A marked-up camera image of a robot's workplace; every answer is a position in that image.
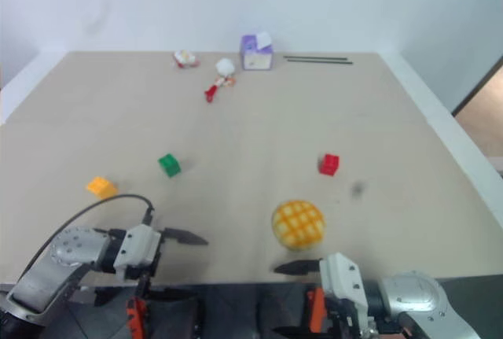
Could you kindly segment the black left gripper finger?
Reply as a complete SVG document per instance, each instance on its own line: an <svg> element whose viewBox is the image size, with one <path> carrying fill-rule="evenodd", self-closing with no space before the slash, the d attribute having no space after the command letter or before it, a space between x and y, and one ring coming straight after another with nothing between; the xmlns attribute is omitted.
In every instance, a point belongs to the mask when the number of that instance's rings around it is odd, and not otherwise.
<svg viewBox="0 0 503 339"><path fill-rule="evenodd" d="M208 245L208 242L204 238L188 230L165 228L163 230L163 237L166 239L174 239L178 243L184 245Z"/></svg>

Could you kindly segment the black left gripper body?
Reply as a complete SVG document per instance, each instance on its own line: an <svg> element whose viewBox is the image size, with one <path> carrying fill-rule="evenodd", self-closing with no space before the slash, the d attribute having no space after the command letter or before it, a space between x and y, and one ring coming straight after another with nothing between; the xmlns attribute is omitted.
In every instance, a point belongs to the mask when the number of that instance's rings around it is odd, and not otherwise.
<svg viewBox="0 0 503 339"><path fill-rule="evenodd" d="M127 325L132 336L147 336L147 300L150 279L160 258L161 233L152 228L132 228L125 237L116 257L116 276L119 280L138 282L134 295L127 301Z"/></svg>

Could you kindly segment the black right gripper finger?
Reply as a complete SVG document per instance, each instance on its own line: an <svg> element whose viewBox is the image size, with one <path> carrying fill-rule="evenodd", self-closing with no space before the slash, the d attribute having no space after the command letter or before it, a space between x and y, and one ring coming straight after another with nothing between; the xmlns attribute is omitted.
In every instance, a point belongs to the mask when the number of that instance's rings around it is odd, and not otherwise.
<svg viewBox="0 0 503 339"><path fill-rule="evenodd" d="M274 273L281 275L308 275L319 271L320 260L294 260L274 268Z"/></svg>
<svg viewBox="0 0 503 339"><path fill-rule="evenodd" d="M304 327L297 326L279 326L273 329L273 332L288 339L310 339L313 333Z"/></svg>

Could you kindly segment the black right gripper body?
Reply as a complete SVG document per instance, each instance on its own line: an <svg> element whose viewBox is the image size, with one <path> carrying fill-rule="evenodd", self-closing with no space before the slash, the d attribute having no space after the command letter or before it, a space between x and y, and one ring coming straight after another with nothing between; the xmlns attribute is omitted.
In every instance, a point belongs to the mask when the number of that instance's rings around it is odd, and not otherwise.
<svg viewBox="0 0 503 339"><path fill-rule="evenodd" d="M349 297L327 299L321 287L309 289L307 338L368 338L369 328L358 319L357 305Z"/></svg>

